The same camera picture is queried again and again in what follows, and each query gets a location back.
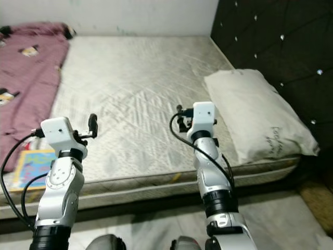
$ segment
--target white wall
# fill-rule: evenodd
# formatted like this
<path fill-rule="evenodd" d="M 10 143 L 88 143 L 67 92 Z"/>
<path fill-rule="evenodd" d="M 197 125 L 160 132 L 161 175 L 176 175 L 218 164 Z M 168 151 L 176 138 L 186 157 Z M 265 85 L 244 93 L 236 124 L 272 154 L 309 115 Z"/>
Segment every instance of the white wall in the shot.
<path fill-rule="evenodd" d="M 218 0 L 0 0 L 0 25 L 62 21 L 84 35 L 209 35 Z"/>

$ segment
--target colorful book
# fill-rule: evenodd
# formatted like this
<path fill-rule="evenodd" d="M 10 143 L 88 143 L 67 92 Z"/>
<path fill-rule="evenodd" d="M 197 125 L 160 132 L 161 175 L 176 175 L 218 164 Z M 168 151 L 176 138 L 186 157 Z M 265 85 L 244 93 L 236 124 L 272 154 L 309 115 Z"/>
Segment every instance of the colorful book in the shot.
<path fill-rule="evenodd" d="M 54 150 L 26 150 L 22 151 L 15 170 L 11 191 L 22 191 L 25 185 L 33 178 L 47 173 L 52 160 L 56 159 Z M 45 188 L 45 177 L 34 181 L 28 190 Z"/>

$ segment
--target cartoon print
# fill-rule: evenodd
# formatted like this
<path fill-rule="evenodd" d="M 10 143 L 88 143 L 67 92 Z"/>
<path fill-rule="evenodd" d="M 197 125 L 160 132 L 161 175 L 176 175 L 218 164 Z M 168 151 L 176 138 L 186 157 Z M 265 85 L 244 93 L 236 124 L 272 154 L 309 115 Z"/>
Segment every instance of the cartoon print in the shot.
<path fill-rule="evenodd" d="M 33 45 L 31 47 L 28 47 L 28 48 L 19 49 L 19 52 L 22 53 L 25 56 L 32 57 L 32 56 L 38 55 L 37 48 L 38 48 L 38 45 L 36 44 L 36 45 Z"/>
<path fill-rule="evenodd" d="M 9 103 L 11 100 L 13 100 L 19 94 L 20 94 L 19 91 L 15 92 L 14 94 L 11 94 L 11 93 L 8 92 L 7 89 L 5 89 L 3 87 L 0 87 L 0 107 Z"/>

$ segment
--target white pillow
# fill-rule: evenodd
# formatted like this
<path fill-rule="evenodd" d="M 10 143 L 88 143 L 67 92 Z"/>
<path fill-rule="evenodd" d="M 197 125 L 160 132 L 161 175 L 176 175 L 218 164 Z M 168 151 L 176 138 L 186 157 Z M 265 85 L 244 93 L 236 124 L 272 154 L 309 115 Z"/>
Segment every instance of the white pillow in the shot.
<path fill-rule="evenodd" d="M 220 70 L 204 80 L 234 141 L 239 164 L 318 154 L 311 132 L 259 71 Z"/>

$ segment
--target floor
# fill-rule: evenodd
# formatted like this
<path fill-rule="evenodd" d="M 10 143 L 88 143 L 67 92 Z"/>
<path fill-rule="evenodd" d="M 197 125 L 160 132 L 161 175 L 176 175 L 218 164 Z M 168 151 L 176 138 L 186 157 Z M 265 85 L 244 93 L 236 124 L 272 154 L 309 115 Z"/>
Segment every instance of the floor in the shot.
<path fill-rule="evenodd" d="M 325 233 L 302 198 L 293 191 L 240 199 L 258 250 L 326 250 L 318 248 Z M 97 236 L 113 233 L 123 238 L 127 249 L 169 249 L 180 235 L 194 237 L 204 246 L 205 215 L 201 206 L 191 206 L 145 215 L 125 215 L 76 223 L 70 250 L 84 250 Z M 29 249 L 30 232 L 0 235 L 0 249 Z"/>

